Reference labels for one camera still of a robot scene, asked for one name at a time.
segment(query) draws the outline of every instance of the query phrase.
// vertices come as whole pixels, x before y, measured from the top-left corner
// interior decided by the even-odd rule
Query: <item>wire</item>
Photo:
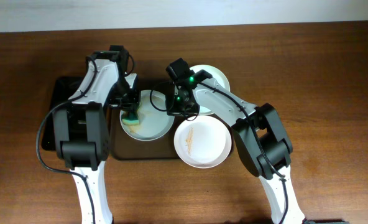
[[[133,59],[133,56],[131,54],[129,54],[129,58],[132,59],[132,69],[130,70],[130,72],[126,72],[125,77],[128,76],[128,75],[130,75],[133,72],[134,68],[136,67],[136,63],[135,63],[135,61]]]
[[[152,87],[152,88],[151,88],[151,92],[149,93],[149,101],[151,102],[151,105],[152,105],[156,110],[159,110],[159,111],[161,111],[161,112],[170,111],[170,110],[173,108],[173,105],[174,105],[174,103],[172,103],[172,105],[170,106],[170,108],[169,108],[169,109],[165,109],[165,110],[163,110],[163,109],[157,108],[157,107],[154,105],[154,103],[152,102],[152,93],[154,92],[154,90],[156,89],[156,87],[157,87],[157,86],[159,86],[159,85],[161,85],[161,84],[165,84],[165,83],[171,83],[171,81],[170,81],[170,80],[168,80],[168,81],[160,82],[160,83],[158,83],[158,84],[154,85],[154,87]]]
[[[220,91],[220,90],[218,90],[217,88],[214,88],[214,87],[211,87],[211,86],[209,86],[209,85],[207,85],[207,84],[205,84],[205,83],[201,83],[201,82],[197,82],[197,83],[199,83],[200,85],[203,85],[203,86],[205,86],[205,87],[207,87],[207,88],[209,88],[209,89],[211,89],[211,90],[213,90],[213,91],[215,91],[215,92],[217,92],[217,93],[220,93],[220,94],[222,94],[223,96],[225,96],[225,97],[227,97],[227,98],[229,98],[244,114],[245,114],[245,117],[246,117],[246,119],[247,119],[247,122],[249,123],[249,125],[251,126],[251,130],[252,130],[252,132],[253,132],[253,135],[254,136],[257,136],[257,133],[256,133],[256,131],[255,131],[255,127],[254,127],[254,125],[253,125],[253,122],[251,122],[251,119],[250,119],[250,117],[249,117],[249,115],[246,113],[246,111],[245,111],[245,108],[243,107],[243,106],[241,106],[234,98],[232,98],[230,95],[228,95],[227,93],[225,93],[225,92],[223,92],[223,91]],[[284,219],[285,219],[285,217],[286,217],[286,214],[288,213],[288,207],[289,207],[289,200],[288,200],[288,192],[287,192],[287,190],[286,190],[286,184],[285,184],[285,182],[286,182],[286,179],[285,179],[285,175],[283,175],[283,174],[281,174],[280,172],[278,172],[277,170],[276,170],[276,168],[272,165],[272,163],[271,163],[271,161],[269,160],[269,158],[267,157],[267,155],[265,154],[265,152],[264,152],[264,150],[263,150],[263,147],[261,146],[261,143],[260,143],[260,140],[259,140],[259,138],[256,138],[256,141],[257,141],[257,145],[259,146],[259,148],[260,148],[260,152],[261,152],[261,154],[263,155],[263,157],[264,157],[264,159],[265,159],[265,161],[266,161],[266,163],[269,165],[269,167],[271,168],[271,170],[273,171],[273,173],[275,173],[275,174],[277,174],[279,177],[280,177],[280,181],[282,182],[282,185],[283,185],[283,193],[285,194],[285,204],[286,204],[286,206],[285,206],[285,211],[284,211],[284,213],[283,213],[283,217],[282,217],[282,219],[281,219],[281,221],[279,222],[279,224],[282,224],[283,223],[283,221],[284,221]]]
[[[90,193],[90,188],[89,188],[89,185],[87,183],[87,176],[84,176],[84,175],[81,175],[81,174],[78,174],[76,172],[72,172],[72,171],[67,171],[67,170],[61,170],[61,169],[54,169],[54,168],[51,168],[49,167],[48,165],[46,165],[46,163],[43,161],[42,159],[42,156],[40,155],[40,149],[39,149],[39,140],[40,140],[40,134],[43,130],[43,127],[45,126],[45,123],[46,123],[46,120],[48,119],[48,117],[54,112],[56,111],[57,109],[59,109],[60,107],[62,107],[63,105],[66,105],[66,104],[69,104],[71,103],[72,101],[75,101],[75,100],[79,100],[80,98],[84,97],[87,92],[89,91],[89,89],[91,88],[91,86],[93,85],[95,79],[96,79],[96,76],[97,76],[97,73],[98,73],[98,70],[97,70],[97,65],[96,65],[96,62],[94,61],[93,58],[87,56],[86,57],[87,61],[91,61],[93,66],[94,66],[94,75],[89,83],[89,85],[86,87],[86,89],[81,93],[79,96],[77,97],[74,97],[72,99],[69,99],[69,100],[66,100],[65,102],[63,103],[60,103],[59,105],[53,107],[45,116],[45,118],[43,119],[43,121],[41,122],[40,126],[39,126],[39,129],[37,131],[37,134],[36,134],[36,154],[37,154],[37,158],[39,160],[39,162],[41,163],[41,165],[46,168],[47,170],[50,170],[50,171],[53,171],[53,172],[57,172],[57,173],[60,173],[60,174],[69,174],[69,175],[75,175],[77,177],[80,177],[83,181],[83,183],[85,184],[85,187],[86,187],[86,191],[87,191],[87,194],[89,196],[89,200],[90,200],[90,204],[91,204],[91,213],[92,213],[92,216],[93,216],[93,223],[96,223],[96,215],[94,213],[94,203],[93,203],[93,199],[91,198],[91,193]]]

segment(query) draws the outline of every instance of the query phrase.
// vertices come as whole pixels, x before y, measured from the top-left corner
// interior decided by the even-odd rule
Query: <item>round plate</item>
[[[231,150],[231,135],[218,119],[198,116],[182,122],[174,135],[180,159],[196,168],[211,168],[222,163]]]
[[[213,78],[217,80],[217,82],[226,90],[230,91],[229,83],[227,77],[224,75],[222,71],[220,71],[218,68],[210,66],[210,65],[195,65],[190,68],[195,73],[199,72],[200,70],[205,70],[208,73],[210,73]],[[200,107],[199,115],[211,115],[213,112],[204,106]]]
[[[123,130],[132,138],[140,141],[151,141],[162,137],[172,127],[174,116],[168,116],[166,112],[156,110],[149,101],[150,90],[141,91],[140,107],[137,111],[139,115],[139,125],[125,125],[122,123],[121,111],[120,120]],[[152,92],[152,102],[160,109],[166,109],[165,95],[161,92]]]

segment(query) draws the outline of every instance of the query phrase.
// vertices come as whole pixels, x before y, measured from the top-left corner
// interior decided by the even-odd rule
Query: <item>wooden table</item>
[[[294,145],[293,186],[312,220],[368,223],[368,22],[0,34],[0,223],[79,223],[72,177],[43,169],[35,133],[54,80],[83,76],[85,55],[122,44],[140,77],[178,57],[218,67],[231,91],[274,105]],[[53,152],[47,163],[63,167]],[[121,162],[105,170],[116,223],[222,223],[270,216],[235,151],[220,166]]]

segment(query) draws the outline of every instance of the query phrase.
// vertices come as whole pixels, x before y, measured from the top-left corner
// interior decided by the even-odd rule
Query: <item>black cable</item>
[[[81,93],[79,96],[77,97],[74,97],[72,99],[69,99],[69,100],[66,100],[64,101],[63,103],[60,103],[59,105],[53,107],[45,116],[45,118],[43,119],[43,121],[41,122],[40,126],[39,126],[39,129],[37,131],[37,134],[36,134],[36,154],[37,154],[37,158],[39,160],[39,162],[41,163],[41,165],[46,168],[47,170],[50,170],[50,171],[53,171],[53,172],[57,172],[57,173],[60,173],[60,174],[69,174],[69,175],[75,175],[75,176],[78,176],[82,179],[83,183],[85,184],[85,187],[86,187],[86,191],[87,191],[87,194],[89,196],[89,200],[90,200],[90,204],[91,204],[91,212],[92,212],[92,215],[93,215],[93,223],[96,223],[96,214],[94,213],[94,203],[93,203],[93,199],[91,198],[91,193],[90,193],[90,188],[89,188],[89,185],[86,181],[86,178],[87,176],[83,176],[83,175],[80,175],[76,172],[72,172],[72,171],[67,171],[67,170],[60,170],[60,169],[54,169],[54,168],[51,168],[49,167],[48,165],[46,165],[46,163],[43,161],[42,159],[42,156],[40,155],[40,149],[39,149],[39,141],[40,141],[40,134],[42,133],[42,130],[43,130],[43,127],[45,126],[45,123],[46,123],[46,120],[48,119],[48,117],[54,112],[56,111],[57,109],[59,109],[60,107],[62,107],[63,105],[66,105],[66,104],[69,104],[71,103],[72,101],[75,101],[75,100],[79,100],[80,98],[84,97],[87,92],[89,91],[89,89],[91,88],[91,86],[93,85],[94,81],[96,80],[96,76],[97,76],[97,73],[98,73],[98,70],[97,70],[97,65],[96,65],[96,62],[94,61],[93,58],[87,56],[86,59],[88,61],[91,61],[93,66],[94,66],[94,75],[89,83],[89,85],[86,87],[86,89]]]
[[[133,59],[133,56],[131,54],[129,54],[129,58],[132,59],[132,69],[130,70],[130,72],[126,72],[125,77],[130,75],[133,72],[134,68],[136,67],[136,63],[135,63],[135,61]]]
[[[234,98],[232,98],[230,95],[228,95],[228,94],[226,94],[225,92],[223,92],[223,91],[220,91],[220,90],[218,90],[217,88],[214,88],[214,87],[211,87],[211,86],[209,86],[209,85],[207,85],[207,84],[205,84],[205,83],[201,83],[201,82],[197,82],[197,83],[199,83],[200,85],[203,85],[203,86],[205,86],[205,87],[207,87],[207,88],[209,88],[209,89],[211,89],[211,90],[213,90],[213,91],[215,91],[215,92],[217,92],[217,93],[220,93],[220,94],[222,94],[223,96],[225,96],[225,97],[227,97],[227,98],[229,98],[244,114],[245,114],[245,117],[246,117],[246,119],[247,119],[247,122],[249,123],[249,125],[251,126],[251,130],[252,130],[252,132],[253,132],[253,135],[254,136],[257,136],[257,133],[256,133],[256,131],[255,131],[255,127],[254,127],[254,125],[253,125],[253,122],[251,122],[251,119],[250,119],[250,117],[249,117],[249,115],[246,113],[246,111],[245,111],[245,109],[244,109],[244,107],[243,106],[241,106]],[[269,167],[272,169],[272,171],[275,173],[275,174],[277,174],[279,177],[280,177],[280,181],[282,181],[282,185],[283,185],[283,193],[285,194],[285,204],[286,204],[286,206],[285,206],[285,211],[284,211],[284,213],[283,213],[283,217],[282,217],[282,219],[281,219],[281,221],[279,222],[279,224],[281,224],[281,223],[283,223],[283,221],[284,221],[284,219],[285,219],[285,217],[286,217],[286,214],[288,213],[288,207],[289,207],[289,200],[288,200],[288,192],[287,192],[287,190],[286,190],[286,184],[285,184],[285,182],[286,182],[286,180],[285,180],[285,175],[283,175],[283,174],[281,174],[280,172],[278,172],[276,169],[275,169],[275,167],[272,165],[272,163],[271,163],[271,161],[269,160],[269,158],[267,157],[267,155],[265,154],[265,152],[264,152],[264,150],[263,150],[263,148],[262,148],[262,146],[261,146],[261,143],[260,143],[260,141],[259,141],[259,139],[258,138],[256,138],[256,141],[257,141],[257,145],[259,146],[259,148],[260,148],[260,152],[261,152],[261,154],[263,155],[263,157],[264,157],[264,159],[265,159],[265,161],[267,162],[267,164],[269,165]]]
[[[279,224],[283,224],[283,221],[285,220],[286,214],[288,213],[289,198],[288,198],[288,192],[286,190],[286,180],[285,180],[285,178],[279,178],[279,180],[282,181],[283,192],[285,194],[285,211],[283,212],[283,216],[281,218],[281,221],[279,222]]]
[[[154,105],[154,103],[152,102],[152,93],[154,92],[154,90],[156,89],[156,87],[157,87],[157,86],[159,86],[159,85],[161,85],[161,84],[165,84],[165,83],[170,83],[170,82],[171,82],[171,81],[170,81],[170,80],[168,80],[168,81],[160,82],[160,83],[158,83],[158,84],[154,85],[154,87],[152,87],[152,88],[151,88],[151,92],[149,93],[149,101],[151,102],[151,105],[152,105],[156,110],[159,110],[159,111],[161,111],[161,112],[170,111],[170,110],[173,108],[174,103],[172,103],[172,105],[170,106],[170,108],[169,108],[169,109],[165,109],[165,110],[163,110],[163,109],[157,108],[157,107]]]

